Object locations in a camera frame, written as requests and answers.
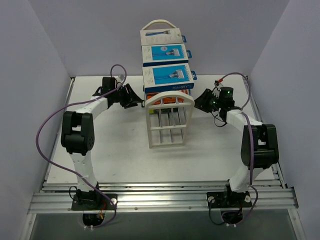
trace white rack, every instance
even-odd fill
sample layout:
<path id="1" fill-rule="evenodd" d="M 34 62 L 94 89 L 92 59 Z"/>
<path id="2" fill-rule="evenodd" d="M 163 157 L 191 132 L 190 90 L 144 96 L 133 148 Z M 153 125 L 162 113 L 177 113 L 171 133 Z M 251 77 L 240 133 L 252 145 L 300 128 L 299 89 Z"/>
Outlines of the white rack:
<path id="1" fill-rule="evenodd" d="M 165 103 L 166 98 L 175 99 L 175 103 Z M 144 106 L 149 148 L 186 143 L 195 106 L 193 97 L 181 91 L 165 91 L 146 100 Z"/>

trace gray wall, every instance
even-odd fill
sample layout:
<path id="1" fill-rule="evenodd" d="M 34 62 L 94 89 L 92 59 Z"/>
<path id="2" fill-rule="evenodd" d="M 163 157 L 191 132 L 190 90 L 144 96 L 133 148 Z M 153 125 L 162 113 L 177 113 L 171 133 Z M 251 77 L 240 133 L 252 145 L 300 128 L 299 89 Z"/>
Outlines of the gray wall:
<path id="1" fill-rule="evenodd" d="M 198 74 L 249 73 L 289 0 L 29 0 L 71 76 L 141 75 L 139 30 L 180 27 Z"/>
<path id="2" fill-rule="evenodd" d="M 36 131 L 65 101 L 70 78 L 27 0 L 0 1 L 0 32 L 0 238 L 15 240 L 47 166 Z M 47 155 L 59 122 L 41 136 Z"/>
<path id="3" fill-rule="evenodd" d="M 277 126 L 280 165 L 308 240 L 319 239 L 320 1 L 291 0 L 252 73 L 253 94 Z"/>

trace gray floor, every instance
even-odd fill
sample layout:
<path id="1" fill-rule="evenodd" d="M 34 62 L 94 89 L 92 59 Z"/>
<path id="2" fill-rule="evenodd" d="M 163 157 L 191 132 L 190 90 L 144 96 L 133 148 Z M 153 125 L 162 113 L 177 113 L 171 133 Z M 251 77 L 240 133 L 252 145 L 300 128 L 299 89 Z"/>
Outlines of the gray floor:
<path id="1" fill-rule="evenodd" d="M 38 214 L 31 239 L 296 240 L 286 210 L 254 210 L 236 228 L 213 225 L 208 212 L 119 213 L 110 225 L 93 231 L 84 230 L 80 218 L 80 214 Z M 213 219 L 220 220 L 217 212 Z"/>

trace table surface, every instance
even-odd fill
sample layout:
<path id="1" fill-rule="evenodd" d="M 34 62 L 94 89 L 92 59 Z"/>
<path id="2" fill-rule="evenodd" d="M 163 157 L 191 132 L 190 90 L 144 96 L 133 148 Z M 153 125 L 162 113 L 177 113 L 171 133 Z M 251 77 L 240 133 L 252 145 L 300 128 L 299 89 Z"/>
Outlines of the table surface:
<path id="1" fill-rule="evenodd" d="M 206 88 L 213 88 L 214 80 L 221 75 L 200 75 L 191 95 L 194 99 Z M 128 76 L 129 83 L 140 98 L 144 98 L 142 76 Z M 102 84 L 102 76 L 76 77 L 70 103 L 90 99 Z M 233 98 L 242 106 L 248 97 L 242 77 L 232 75 L 223 81 L 233 87 Z M 80 106 L 72 106 L 75 111 Z M 254 118 L 248 104 L 244 111 Z M 148 147 L 145 109 L 129 109 L 118 103 L 100 114 L 94 121 L 95 143 L 91 151 L 93 171 L 100 183 L 154 183 L 226 181 L 242 165 L 240 151 L 242 133 L 227 124 L 216 127 L 211 114 L 194 109 L 185 146 L 166 148 Z M 60 134 L 52 160 L 74 170 L 66 149 L 61 146 Z M 273 180 L 271 168 L 261 173 L 257 180 Z M 74 174 L 51 166 L 47 184 L 75 184 Z"/>

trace metal frame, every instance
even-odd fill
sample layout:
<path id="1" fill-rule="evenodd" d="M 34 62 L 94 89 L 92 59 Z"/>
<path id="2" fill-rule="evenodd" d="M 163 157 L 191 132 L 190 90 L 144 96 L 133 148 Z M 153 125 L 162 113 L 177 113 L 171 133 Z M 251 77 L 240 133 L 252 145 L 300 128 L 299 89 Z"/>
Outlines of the metal frame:
<path id="1" fill-rule="evenodd" d="M 261 121 L 258 107 L 251 96 L 251 105 L 257 120 Z M 305 240 L 305 234 L 299 219 L 298 202 L 293 188 L 287 188 L 279 164 L 272 166 L 275 180 L 257 180 L 254 186 L 259 193 L 255 211 L 287 209 L 297 239 Z M 40 193 L 35 193 L 30 203 L 29 212 L 21 239 L 29 239 L 37 214 L 79 214 L 71 211 L 72 200 L 69 197 L 69 184 L 47 184 L 47 175 Z M 118 194 L 117 211 L 133 212 L 187 212 L 207 211 L 207 192 L 224 189 L 224 181 L 199 182 L 153 182 L 153 183 L 99 183 L 106 193 Z"/>

